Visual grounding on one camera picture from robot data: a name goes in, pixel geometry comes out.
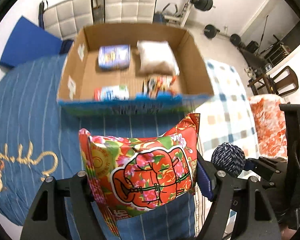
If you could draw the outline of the blue white yarn ball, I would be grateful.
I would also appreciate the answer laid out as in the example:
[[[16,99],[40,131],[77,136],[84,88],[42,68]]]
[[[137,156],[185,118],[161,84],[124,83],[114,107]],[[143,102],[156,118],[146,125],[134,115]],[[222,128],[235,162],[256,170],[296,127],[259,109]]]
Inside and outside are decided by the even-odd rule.
[[[232,177],[238,177],[245,166],[245,154],[238,146],[223,142],[215,148],[211,163],[218,170],[225,171]]]

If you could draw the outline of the red floral snack bag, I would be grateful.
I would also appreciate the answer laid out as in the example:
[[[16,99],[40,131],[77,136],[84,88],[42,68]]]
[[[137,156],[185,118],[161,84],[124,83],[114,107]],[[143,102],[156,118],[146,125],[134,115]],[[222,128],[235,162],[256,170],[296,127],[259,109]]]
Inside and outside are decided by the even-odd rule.
[[[194,191],[200,114],[190,113],[158,137],[122,138],[78,132],[93,197],[110,231],[117,221]]]

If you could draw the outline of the red white tissue pack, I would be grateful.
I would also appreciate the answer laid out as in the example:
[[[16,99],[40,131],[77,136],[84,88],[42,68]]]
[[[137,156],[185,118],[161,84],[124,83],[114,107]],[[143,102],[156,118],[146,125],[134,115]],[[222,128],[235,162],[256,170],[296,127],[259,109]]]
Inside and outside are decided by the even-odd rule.
[[[96,88],[94,99],[96,101],[127,100],[129,99],[129,90],[126,85]]]

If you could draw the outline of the orange panda chip bag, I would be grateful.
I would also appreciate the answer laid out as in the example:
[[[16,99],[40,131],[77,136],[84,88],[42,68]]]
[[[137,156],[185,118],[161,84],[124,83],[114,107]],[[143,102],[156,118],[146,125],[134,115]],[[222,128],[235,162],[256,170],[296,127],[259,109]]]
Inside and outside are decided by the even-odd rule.
[[[149,98],[156,98],[159,93],[168,93],[172,96],[176,94],[172,85],[176,76],[158,75],[150,76],[143,81],[142,93]]]

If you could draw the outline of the white soft pillow pack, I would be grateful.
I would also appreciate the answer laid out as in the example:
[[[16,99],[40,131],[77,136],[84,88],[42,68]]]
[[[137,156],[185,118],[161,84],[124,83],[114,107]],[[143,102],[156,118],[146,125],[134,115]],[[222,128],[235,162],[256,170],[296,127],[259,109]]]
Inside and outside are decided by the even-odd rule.
[[[138,41],[140,73],[176,76],[180,70],[174,53],[167,41]]]

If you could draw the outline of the blue cartoon tissue pack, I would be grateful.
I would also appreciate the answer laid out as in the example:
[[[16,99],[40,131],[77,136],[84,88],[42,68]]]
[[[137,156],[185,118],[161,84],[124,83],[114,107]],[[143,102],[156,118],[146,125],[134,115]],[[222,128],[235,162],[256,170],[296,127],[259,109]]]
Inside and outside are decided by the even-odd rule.
[[[130,45],[102,46],[98,51],[98,66],[102,70],[123,70],[130,66]]]

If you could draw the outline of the orange white floral cloth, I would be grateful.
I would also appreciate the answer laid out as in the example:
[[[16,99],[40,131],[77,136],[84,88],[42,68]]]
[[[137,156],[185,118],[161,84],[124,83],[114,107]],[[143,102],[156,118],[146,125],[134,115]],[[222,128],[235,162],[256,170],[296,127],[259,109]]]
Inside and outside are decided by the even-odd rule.
[[[287,159],[285,114],[280,105],[285,100],[276,94],[249,98],[254,117],[260,155],[270,159]]]

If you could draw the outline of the plaid checkered blanket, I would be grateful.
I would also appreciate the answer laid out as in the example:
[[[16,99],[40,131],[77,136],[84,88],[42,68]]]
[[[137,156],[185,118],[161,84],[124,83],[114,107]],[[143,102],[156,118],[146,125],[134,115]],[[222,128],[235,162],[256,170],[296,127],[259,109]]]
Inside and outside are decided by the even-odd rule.
[[[214,96],[196,109],[200,113],[198,151],[210,161],[224,142],[238,146],[246,158],[260,156],[255,122],[248,96],[235,67],[205,60]]]

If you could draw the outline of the blue striped bed cover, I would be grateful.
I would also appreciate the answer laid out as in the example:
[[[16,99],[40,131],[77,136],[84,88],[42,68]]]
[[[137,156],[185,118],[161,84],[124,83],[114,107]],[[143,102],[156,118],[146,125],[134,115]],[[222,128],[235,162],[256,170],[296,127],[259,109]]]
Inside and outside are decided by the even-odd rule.
[[[83,168],[78,132],[156,137],[181,113],[77,117],[57,104],[65,56],[42,57],[10,70],[0,81],[0,215],[22,230],[42,180],[70,178]]]

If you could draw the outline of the dark wooden chair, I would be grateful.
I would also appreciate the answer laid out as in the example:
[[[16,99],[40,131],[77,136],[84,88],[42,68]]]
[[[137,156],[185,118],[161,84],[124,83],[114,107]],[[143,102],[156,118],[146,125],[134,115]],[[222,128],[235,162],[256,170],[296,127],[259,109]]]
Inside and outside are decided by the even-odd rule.
[[[259,95],[258,91],[266,88],[268,94],[285,97],[298,90],[299,81],[294,70],[290,66],[285,66],[273,77],[263,73],[256,79],[249,81],[248,88],[252,90],[253,95]]]

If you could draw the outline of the large open cardboard box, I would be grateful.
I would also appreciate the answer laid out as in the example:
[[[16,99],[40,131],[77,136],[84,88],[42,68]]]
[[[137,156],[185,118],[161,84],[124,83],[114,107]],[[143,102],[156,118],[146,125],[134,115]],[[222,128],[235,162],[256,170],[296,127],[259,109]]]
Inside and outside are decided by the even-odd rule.
[[[146,76],[140,71],[138,41],[167,42],[180,74],[174,95],[156,98],[142,94]],[[102,70],[97,58],[100,47],[127,44],[130,63],[125,70]],[[127,86],[129,99],[96,101],[94,91]],[[186,29],[163,24],[105,23],[81,29],[66,56],[57,92],[57,103],[76,116],[155,112],[191,112],[214,95],[205,62],[193,36]]]

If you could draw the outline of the blue weight bench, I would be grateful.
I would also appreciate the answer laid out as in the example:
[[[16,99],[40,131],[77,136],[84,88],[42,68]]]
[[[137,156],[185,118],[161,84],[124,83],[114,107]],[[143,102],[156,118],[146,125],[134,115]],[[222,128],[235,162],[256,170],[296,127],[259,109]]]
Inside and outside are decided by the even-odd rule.
[[[154,15],[153,15],[153,23],[166,24],[166,20],[165,20],[163,14],[154,13]]]

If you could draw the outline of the left white quilted chair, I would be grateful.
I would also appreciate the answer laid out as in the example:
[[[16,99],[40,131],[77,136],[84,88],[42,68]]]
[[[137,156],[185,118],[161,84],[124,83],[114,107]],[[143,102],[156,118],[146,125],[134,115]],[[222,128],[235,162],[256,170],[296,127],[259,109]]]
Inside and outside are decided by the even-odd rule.
[[[93,0],[66,0],[46,9],[42,3],[39,7],[39,26],[61,40],[74,40],[82,28],[93,23]]]

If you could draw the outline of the white quilted chair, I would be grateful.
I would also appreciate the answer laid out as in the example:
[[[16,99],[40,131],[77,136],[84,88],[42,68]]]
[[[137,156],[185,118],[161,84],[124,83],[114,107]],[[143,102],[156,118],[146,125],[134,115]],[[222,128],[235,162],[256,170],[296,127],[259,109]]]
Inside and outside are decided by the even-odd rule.
[[[82,28],[93,23],[93,0],[66,0],[46,9],[42,3],[39,7],[39,26],[61,40],[74,40]]]
[[[157,0],[104,0],[106,23],[152,23]]]

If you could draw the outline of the right white quilted chair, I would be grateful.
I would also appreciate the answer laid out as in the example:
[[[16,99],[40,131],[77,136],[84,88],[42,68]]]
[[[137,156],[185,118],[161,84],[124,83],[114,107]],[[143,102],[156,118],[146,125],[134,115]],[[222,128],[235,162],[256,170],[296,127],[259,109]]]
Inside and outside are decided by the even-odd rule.
[[[104,0],[106,23],[152,23],[157,0]]]

